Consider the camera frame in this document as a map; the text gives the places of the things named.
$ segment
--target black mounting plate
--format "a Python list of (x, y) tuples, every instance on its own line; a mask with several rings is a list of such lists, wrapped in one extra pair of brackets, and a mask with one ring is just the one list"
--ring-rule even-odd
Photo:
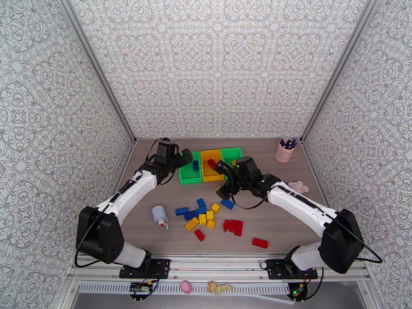
[(266, 269), (270, 280), (304, 280), (318, 278), (316, 269), (309, 269), (307, 271), (299, 271), (295, 277), (292, 277), (286, 270), (284, 259), (268, 259), (266, 262)]
[(169, 276), (170, 259), (152, 259), (150, 268), (144, 272), (140, 268), (124, 265), (119, 273), (121, 279), (167, 279)]

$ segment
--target wire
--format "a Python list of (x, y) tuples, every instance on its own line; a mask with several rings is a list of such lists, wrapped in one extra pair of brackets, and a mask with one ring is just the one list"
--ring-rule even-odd
[(324, 269), (323, 269), (323, 267), (322, 267), (322, 276), (320, 277), (320, 281), (319, 281), (318, 287), (317, 287), (316, 290), (313, 292), (313, 294), (310, 295), (309, 297), (306, 297), (305, 300), (309, 300), (309, 299), (312, 298), (314, 295), (316, 295), (316, 293), (318, 292), (318, 290), (319, 290), (319, 288), (320, 288), (320, 285), (322, 284), (323, 275), (324, 275)]
[(94, 219), (94, 221), (92, 222), (92, 224), (90, 224), (89, 228), (86, 230), (86, 233), (83, 235), (83, 238), (80, 240), (79, 245), (77, 245), (76, 248), (76, 253), (74, 255), (74, 265), (78, 268), (86, 268), (88, 266), (91, 266), (92, 264), (98, 263), (100, 262), (100, 260), (95, 260), (92, 261), (90, 263), (84, 264), (84, 265), (79, 265), (77, 263), (77, 256), (79, 255), (79, 251), (80, 251), (80, 247), (81, 244), (83, 244), (84, 239), (86, 238), (86, 236), (89, 234), (90, 230), (92, 229), (92, 227), (96, 224), (96, 222), (99, 220), (99, 218), (101, 217), (101, 215), (103, 214), (104, 211), (106, 211), (106, 209), (109, 207), (109, 204), (107, 204), (107, 206), (97, 215), (97, 217)]
[(262, 263), (266, 263), (266, 261), (259, 261), (259, 267), (260, 269), (267, 271), (267, 263), (266, 263), (266, 267), (262, 267)]
[(155, 143), (157, 143), (158, 141), (161, 141), (161, 140), (162, 140), (162, 139), (157, 139), (157, 140), (155, 140), (155, 141), (153, 142), (153, 144), (151, 145), (151, 147), (150, 147), (150, 149), (149, 149), (149, 152), (148, 152), (147, 155), (146, 155), (146, 159), (145, 159), (146, 161), (149, 161), (149, 154), (150, 154), (153, 146), (155, 145)]
[(255, 208), (259, 207), (265, 200), (267, 200), (267, 196), (266, 196), (264, 199), (262, 199), (257, 204), (253, 205), (252, 207), (243, 207), (243, 206), (236, 203), (236, 200), (235, 200), (235, 197), (233, 196), (233, 193), (231, 193), (231, 197), (232, 197), (232, 200), (233, 200), (233, 202), (236, 206), (241, 207), (242, 209), (245, 209), (245, 210), (255, 209)]
[(164, 182), (164, 183), (160, 183), (159, 185), (165, 185), (165, 184), (167, 184), (168, 182), (170, 182), (170, 180), (173, 178), (173, 176), (175, 175), (175, 172), (176, 171), (173, 171), (172, 173), (171, 173), (171, 177), (166, 181), (166, 182)]
[(367, 262), (372, 262), (372, 263), (382, 263), (383, 260), (382, 258), (372, 249), (370, 248), (368, 245), (365, 244), (365, 242), (363, 240), (361, 240), (359, 237), (357, 237), (355, 234), (353, 234), (353, 232), (351, 230), (349, 230), (346, 226), (344, 226), (342, 223), (340, 223), (336, 218), (332, 218), (329, 214), (327, 214), (324, 210), (322, 210), (321, 208), (319, 208), (317, 205), (315, 205), (314, 203), (310, 203), (312, 206), (314, 206), (317, 210), (319, 210), (321, 213), (323, 213), (325, 216), (327, 216), (329, 219), (331, 219), (332, 221), (335, 221), (337, 224), (339, 224), (343, 229), (345, 229), (355, 240), (357, 240), (363, 247), (365, 247), (366, 249), (368, 249), (376, 258), (377, 260), (372, 260), (372, 259), (366, 259), (366, 258), (356, 258), (356, 260), (359, 261), (367, 261)]
[(157, 280), (157, 283), (156, 283), (156, 286), (155, 286), (155, 287), (151, 290), (151, 292), (145, 297), (145, 299), (147, 299), (151, 294), (153, 294), (153, 293), (155, 292), (155, 290), (158, 288), (161, 274), (160, 274), (160, 270), (159, 270), (159, 269), (156, 268), (156, 270), (157, 270), (157, 273), (159, 274), (158, 280)]
[(349, 230), (346, 226), (344, 226), (342, 223), (340, 223), (338, 220), (332, 218), (329, 214), (325, 213), (325, 215), (329, 218), (332, 219), (332, 221), (335, 221), (338, 223), (342, 228), (344, 228), (350, 235), (353, 236), (354, 239), (356, 239), (362, 246), (364, 246), (366, 249), (368, 249), (376, 258), (377, 260), (372, 260), (372, 259), (367, 259), (367, 258), (356, 258), (356, 260), (359, 261), (367, 261), (367, 262), (372, 262), (372, 263), (382, 263), (383, 260), (382, 258), (368, 245), (365, 244), (363, 240), (361, 240), (359, 237), (357, 237), (351, 230)]

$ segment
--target pink cup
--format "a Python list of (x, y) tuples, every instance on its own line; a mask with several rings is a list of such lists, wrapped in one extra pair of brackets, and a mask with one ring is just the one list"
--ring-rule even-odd
[(280, 162), (288, 162), (294, 150), (295, 150), (294, 148), (292, 149), (283, 148), (279, 141), (278, 149), (276, 149), (276, 152), (274, 153), (274, 157), (276, 158), (276, 160)]

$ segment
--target yellow lego brick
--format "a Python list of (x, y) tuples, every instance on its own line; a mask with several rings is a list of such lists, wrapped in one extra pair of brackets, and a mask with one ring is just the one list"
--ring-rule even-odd
[(206, 215), (203, 214), (199, 214), (199, 223), (200, 225), (206, 225)]
[(197, 225), (199, 224), (199, 220), (197, 217), (194, 217), (192, 220), (190, 220), (186, 225), (184, 226), (188, 232), (192, 231)]
[(208, 229), (213, 230), (213, 229), (215, 228), (215, 221), (209, 220), (209, 221), (208, 221), (208, 224), (206, 224), (206, 227), (207, 227)]
[(214, 216), (213, 216), (213, 211), (212, 210), (207, 210), (206, 211), (206, 219), (209, 220), (214, 220)]
[(217, 213), (220, 210), (220, 205), (218, 205), (217, 203), (214, 203), (211, 209), (214, 213)]

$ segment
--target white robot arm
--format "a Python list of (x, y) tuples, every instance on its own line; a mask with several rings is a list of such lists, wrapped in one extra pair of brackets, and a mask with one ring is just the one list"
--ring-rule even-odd
[[(169, 139), (162, 139), (157, 154), (146, 158), (146, 162), (116, 194), (96, 208), (86, 207), (81, 211), (76, 266), (79, 266), (76, 260), (80, 251), (108, 264), (128, 265), (142, 269), (142, 273), (148, 269), (150, 253), (125, 242), (121, 224), (132, 208), (169, 173), (192, 160), (189, 150), (185, 149), (182, 155), (178, 150), (178, 146)], [(363, 245), (342, 230), (343, 226), (362, 240), (352, 213), (347, 210), (336, 212), (295, 192), (277, 177), (262, 175), (249, 156), (237, 160), (233, 168), (220, 161), (215, 171), (228, 177), (216, 192), (221, 198), (228, 199), (240, 190), (249, 190), (253, 195), (285, 209), (322, 238), (318, 243), (298, 246), (289, 252), (285, 259), (289, 272), (329, 266), (338, 273), (345, 273), (362, 250)]]

